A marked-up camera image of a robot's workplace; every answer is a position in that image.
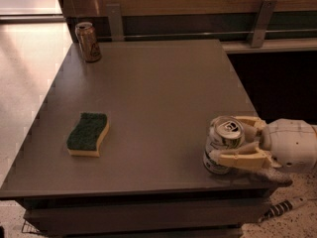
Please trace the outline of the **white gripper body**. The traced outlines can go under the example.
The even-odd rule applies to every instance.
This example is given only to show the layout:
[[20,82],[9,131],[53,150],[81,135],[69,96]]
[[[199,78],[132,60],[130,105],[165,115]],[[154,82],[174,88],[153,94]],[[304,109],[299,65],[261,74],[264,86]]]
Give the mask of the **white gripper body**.
[[317,126],[303,120],[278,119],[263,128],[260,146],[285,173],[309,173],[317,165]]

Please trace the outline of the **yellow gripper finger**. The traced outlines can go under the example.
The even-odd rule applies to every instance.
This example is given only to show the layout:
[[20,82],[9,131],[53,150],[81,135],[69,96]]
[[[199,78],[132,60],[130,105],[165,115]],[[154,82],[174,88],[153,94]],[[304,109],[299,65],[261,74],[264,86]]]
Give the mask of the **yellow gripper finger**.
[[209,169],[214,174],[222,174],[223,169],[238,169],[250,172],[261,179],[290,186],[292,179],[277,171],[271,153],[262,150],[258,142],[249,143],[235,149],[211,150]]
[[259,138],[266,126],[265,120],[255,116],[235,116],[235,119],[242,124],[247,142],[253,142]]

